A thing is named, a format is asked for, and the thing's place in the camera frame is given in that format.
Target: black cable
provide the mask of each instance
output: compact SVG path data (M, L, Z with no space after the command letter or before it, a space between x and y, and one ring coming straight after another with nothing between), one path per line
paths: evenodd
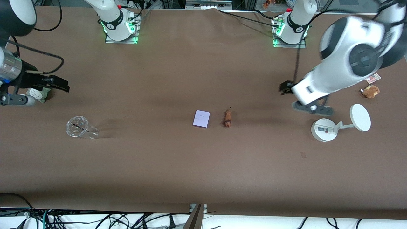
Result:
M38 229L37 220L38 220L38 217L39 218L41 218L41 217L38 214L36 214L36 212L34 211L33 206L30 204L30 202L26 198L24 198L23 196L21 196L21 195L19 195L17 193L11 193L11 192L0 193L0 196L16 196L16 197L19 197L20 199L24 200L24 202L30 207L31 212L33 213L33 218L35 218L35 223L36 223L37 229Z
M93 221L93 222L65 222L65 221L61 221L61 223L63 223L63 224L75 224L75 223L91 224L91 223L96 223L96 222L99 222L99 221L101 221L101 220L96 220L96 221Z
M0 193L0 196L16 196L19 197L20 199L24 200L24 202L30 207L32 213L36 216L35 212L34 212L34 208L33 206L30 204L30 202L24 198L22 195L19 195L17 193L11 193L11 192L4 192L4 193Z
M304 223L305 223L305 221L308 219L308 217L305 217L303 220L302 220L302 223L301 223L301 225L300 225L300 227L298 228L298 229L301 229L303 226L304 226Z
M267 15L263 14L263 13L262 13L260 10L257 10L257 9L251 9L250 11L257 12L257 13L259 13L260 15L262 15L262 16L263 16L263 17L265 17L265 18L273 20L273 17L269 17L269 16L267 16Z
M130 227L130 229L134 229L140 222L142 222L143 220L145 220L147 217L151 216L151 213L144 213L134 224L132 227Z
M100 225L108 218L110 218L112 216L112 214L107 215L105 218L103 218L95 227L95 229L98 229L100 227Z
M18 214L20 214L19 211L18 211L17 213L13 212L13 213L8 213L8 214L0 215L0 217L3 217L3 216L11 216L11 215L17 216Z
M157 216L157 217L154 217L154 218L152 218L152 219L149 219L149 220L147 220L145 223L148 223L148 222L150 222L150 221L156 220L156 219L161 218L161 217L170 216L170 215L190 215L190 214L189 214L189 213L165 214L165 215L162 215L162 216Z
M325 218L325 219L326 219L326 221L329 223L329 225L331 225L331 226L334 227L335 229L339 229L339 228L338 228L338 223L336 222L336 219L335 219L335 218L332 218L333 221L335 222L335 225L333 225L333 224L329 221L328 218Z
M178 0L178 4L179 4L181 9L185 9L185 2L184 2L184 0Z
M229 14L229 15L234 16L234 17L242 18L242 19L245 19L245 20L249 20L249 21L252 21L252 22L257 22L257 23L260 23L260 24L265 24L265 25L268 25L268 26L271 26L271 27L276 27L276 28L278 27L278 25L273 25L273 24L268 24L268 23L256 21L256 20L253 20L253 19L250 19L250 18L245 18L245 17L239 16L239 15L236 15L236 14L232 14L232 13L228 13L228 12L224 12L224 11L219 11L219 12L222 12L222 13L225 13L225 14Z
M143 12L143 10L144 10L144 8L142 8L142 9L140 10L140 12L139 12L136 16L130 18L130 20L133 20L133 19L137 18L138 16L140 16L141 13Z
M35 30L41 31L41 32L49 32L49 31L52 31L52 30L58 28L58 26L61 24L61 21L62 21L62 7L61 7L61 2L58 0L58 3L59 3L59 22L58 22L58 24L57 24L54 28L51 28L51 29L37 29L37 28L34 28Z
M356 229L359 228L359 223L360 223L360 221L362 221L362 219L358 219L358 221L357 221L357 223L356 223Z
M18 44L15 36L11 36L11 37L13 38L14 42ZM18 45L16 45L15 48L17 49L17 56L20 56L20 47Z
M127 229L129 229L129 227L130 227L129 223L130 223L130 222L129 222L129 219L127 219L126 215L127 215L127 214L123 214L123 215L120 216L118 219L116 219L116 218L113 217L113 219L115 219L115 221L111 221L111 222L110 222L109 229L111 229L111 228L114 226L115 223L124 224L124 225L127 226ZM121 218L126 218L126 219L127 219L127 223L124 223L123 221L121 221L121 220L120 220Z
M35 48L31 48L31 47L25 46L25 45L23 45L23 44L15 43L15 42L13 42L13 41L10 41L10 40L8 40L8 39L4 39L4 38L2 38L2 37L0 37L0 39L5 40L5 41L7 41L8 43L14 44L14 45L16 45L16 46L20 46L20 47L22 47L22 48L28 49L28 50L30 50L30 51L37 52L37 53L40 53L40 54L43 54L43 55L47 55L47 56L51 56L51 57L55 57L55 58L61 60L61 63L59 64L59 66L56 67L54 70L49 71L49 72L42 72L42 74L44 74L44 75L46 75L46 74L51 74L51 73L54 73L54 72L58 71L58 70L62 67L62 65L64 64L64 62L65 62L64 59L63 59L62 57L58 56L58 55L51 54L51 53L47 53L47 52L44 52L44 51L41 51L41 50L38 50L38 49L35 49Z

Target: brown table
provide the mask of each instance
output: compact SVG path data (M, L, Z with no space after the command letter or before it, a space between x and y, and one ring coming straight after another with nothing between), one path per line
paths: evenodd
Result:
M42 29L59 17L57 7L37 14ZM319 40L339 17L313 24L300 76L320 63ZM294 111L295 97L278 92L296 50L273 48L267 26L217 10L153 10L138 44L115 45L104 44L97 19L93 9L64 7L58 29L18 39L64 57L57 75L71 92L0 109L0 192L38 208L185 212L207 203L217 214L407 218L405 60L379 71L374 99L358 92L366 83L333 93L330 119L350 123L360 103L372 128L321 143L310 130L320 117ZM41 70L58 64L24 49L21 57ZM196 110L211 112L208 129L192 126ZM102 138L69 137L75 115Z

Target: clear plastic cup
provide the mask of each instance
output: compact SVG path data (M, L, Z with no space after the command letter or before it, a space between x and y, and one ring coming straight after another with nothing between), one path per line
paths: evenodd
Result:
M66 124L66 133L71 137L95 139L99 136L99 130L83 116L75 116Z

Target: metal bracket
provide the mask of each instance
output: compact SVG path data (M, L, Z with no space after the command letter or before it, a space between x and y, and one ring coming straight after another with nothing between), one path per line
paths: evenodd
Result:
M0 105L24 105L28 101L25 95L11 95L4 93L0 95Z
M294 85L294 82L287 80L280 84L280 88L278 89L278 91L281 92L281 95L292 94L293 91L291 91L291 88L294 87Z
M201 229L205 211L205 204L197 204L189 215L183 229Z
M293 103L293 108L294 110L299 110L299 111L305 111L313 115L320 115L320 116L331 116L333 115L333 110L330 106L326 106L326 102L328 101L328 95L321 97L307 105L302 105L299 101L296 101Z

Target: stuffed toy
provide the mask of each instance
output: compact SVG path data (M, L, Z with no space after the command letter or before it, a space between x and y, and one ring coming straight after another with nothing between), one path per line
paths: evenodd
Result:
M379 88L374 86L374 85L369 85L367 86L364 90L360 90L362 92L362 94L368 98L368 99L372 99L374 98L377 94L380 93Z

